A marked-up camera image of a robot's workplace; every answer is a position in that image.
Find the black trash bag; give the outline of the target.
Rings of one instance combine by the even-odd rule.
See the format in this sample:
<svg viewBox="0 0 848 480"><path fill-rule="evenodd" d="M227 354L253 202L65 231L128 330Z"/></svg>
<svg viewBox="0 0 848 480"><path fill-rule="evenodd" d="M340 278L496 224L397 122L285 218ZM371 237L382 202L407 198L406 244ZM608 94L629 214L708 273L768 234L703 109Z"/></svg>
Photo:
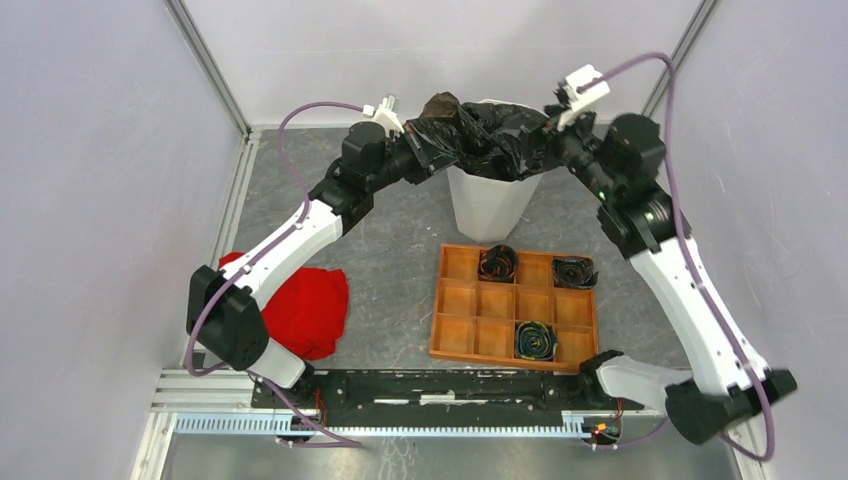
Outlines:
<svg viewBox="0 0 848 480"><path fill-rule="evenodd" d="M461 102L440 92L408 124L465 173L513 182L544 173L547 121L542 112L526 106Z"/></svg>

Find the white trash bin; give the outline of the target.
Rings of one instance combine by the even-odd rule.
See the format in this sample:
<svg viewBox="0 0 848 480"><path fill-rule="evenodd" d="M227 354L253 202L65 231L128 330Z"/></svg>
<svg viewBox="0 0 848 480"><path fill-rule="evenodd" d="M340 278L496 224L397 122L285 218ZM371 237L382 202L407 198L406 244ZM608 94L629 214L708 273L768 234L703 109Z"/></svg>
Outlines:
<svg viewBox="0 0 848 480"><path fill-rule="evenodd" d="M509 103L497 100L481 102ZM477 242L507 238L524 214L542 177L506 182L477 177L453 165L447 171L457 229Z"/></svg>

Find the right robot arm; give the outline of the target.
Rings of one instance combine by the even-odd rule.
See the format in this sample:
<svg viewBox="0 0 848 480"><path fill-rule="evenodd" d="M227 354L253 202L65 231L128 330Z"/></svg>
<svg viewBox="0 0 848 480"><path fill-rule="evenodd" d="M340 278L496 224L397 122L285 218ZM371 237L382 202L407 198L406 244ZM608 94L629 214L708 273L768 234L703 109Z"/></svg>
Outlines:
<svg viewBox="0 0 848 480"><path fill-rule="evenodd" d="M604 234L660 303L690 368L607 350L580 364L580 400L602 408L616 397L655 409L697 445L755 417L770 420L772 405L794 393L797 381L788 369L770 366L736 325L674 196L657 183L666 160L658 124L623 114L600 137L594 123L586 112L567 126L545 125L546 155L599 200Z"/></svg>

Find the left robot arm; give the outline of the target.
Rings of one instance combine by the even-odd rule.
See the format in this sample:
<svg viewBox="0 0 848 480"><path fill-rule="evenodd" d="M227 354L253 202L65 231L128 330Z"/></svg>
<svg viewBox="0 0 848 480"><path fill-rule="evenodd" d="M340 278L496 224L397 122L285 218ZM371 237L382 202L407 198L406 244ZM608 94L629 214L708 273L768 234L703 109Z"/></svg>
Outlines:
<svg viewBox="0 0 848 480"><path fill-rule="evenodd" d="M263 309L300 267L373 209L378 191L400 180L420 184L455 161L409 123L394 133L372 121L354 124L339 157L286 222L236 260L192 274L186 320L191 343L225 366L275 384L288 406L306 405L314 394L306 363L271 338Z"/></svg>

